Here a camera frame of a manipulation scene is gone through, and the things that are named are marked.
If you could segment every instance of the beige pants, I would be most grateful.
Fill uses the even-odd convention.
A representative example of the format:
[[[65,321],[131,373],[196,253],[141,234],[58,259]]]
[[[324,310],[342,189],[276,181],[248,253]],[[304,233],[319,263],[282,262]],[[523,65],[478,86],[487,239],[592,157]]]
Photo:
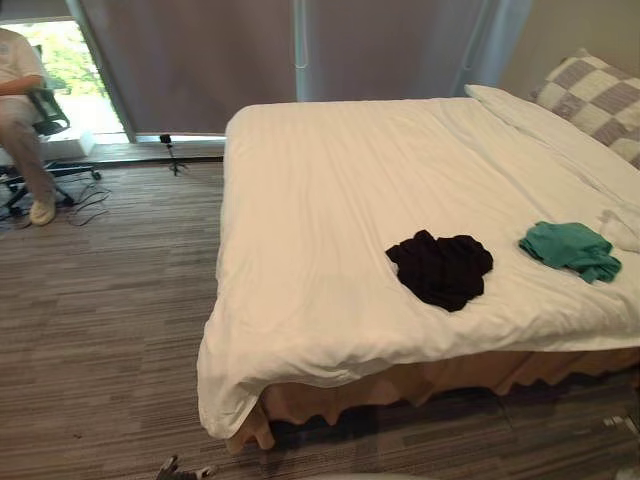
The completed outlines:
[[[0,145],[13,159],[33,198],[47,201],[55,187],[42,164],[40,139],[33,129],[36,118],[37,113],[29,103],[0,98]]]

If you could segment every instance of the bed skirt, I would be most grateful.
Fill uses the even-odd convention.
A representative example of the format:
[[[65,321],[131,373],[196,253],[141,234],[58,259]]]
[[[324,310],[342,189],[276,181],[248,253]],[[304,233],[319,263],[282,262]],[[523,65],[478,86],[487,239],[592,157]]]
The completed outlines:
[[[275,440],[273,420],[304,424],[321,415],[334,425],[344,410],[361,405],[389,405],[407,400],[418,406],[431,395],[465,387],[485,387],[498,395],[514,384],[543,380],[554,385],[571,373],[601,375],[640,364],[640,348],[591,352],[484,352],[429,363],[396,365],[380,373],[333,388],[299,383],[267,387],[238,432],[227,440],[231,453],[246,443],[269,449]]]

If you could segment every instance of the checkered pillow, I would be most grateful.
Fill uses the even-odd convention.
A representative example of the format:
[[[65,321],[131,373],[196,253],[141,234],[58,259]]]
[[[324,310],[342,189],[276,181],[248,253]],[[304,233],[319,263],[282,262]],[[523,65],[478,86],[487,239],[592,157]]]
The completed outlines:
[[[538,105],[570,121],[640,169],[640,79],[585,49],[562,62],[532,94]]]

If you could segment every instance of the gray curtain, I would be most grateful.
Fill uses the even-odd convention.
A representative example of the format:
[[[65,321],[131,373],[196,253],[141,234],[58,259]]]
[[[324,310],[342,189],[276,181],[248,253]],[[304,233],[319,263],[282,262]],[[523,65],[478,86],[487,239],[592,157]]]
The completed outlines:
[[[454,95],[464,95],[464,85],[496,86],[511,61],[533,0],[491,0],[478,23],[476,35],[461,66]]]
[[[495,85],[531,0],[296,0],[298,98],[448,97]]]
[[[81,0],[136,134],[222,133],[295,101],[289,0]]]
[[[302,0],[299,99],[449,96],[482,1]]]

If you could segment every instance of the green clothing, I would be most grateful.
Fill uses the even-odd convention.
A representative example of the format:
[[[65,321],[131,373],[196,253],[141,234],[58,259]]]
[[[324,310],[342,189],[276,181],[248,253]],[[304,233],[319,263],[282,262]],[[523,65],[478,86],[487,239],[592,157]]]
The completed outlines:
[[[620,261],[609,255],[611,244],[581,223],[538,222],[519,245],[545,265],[575,270],[587,283],[611,282],[622,268]]]

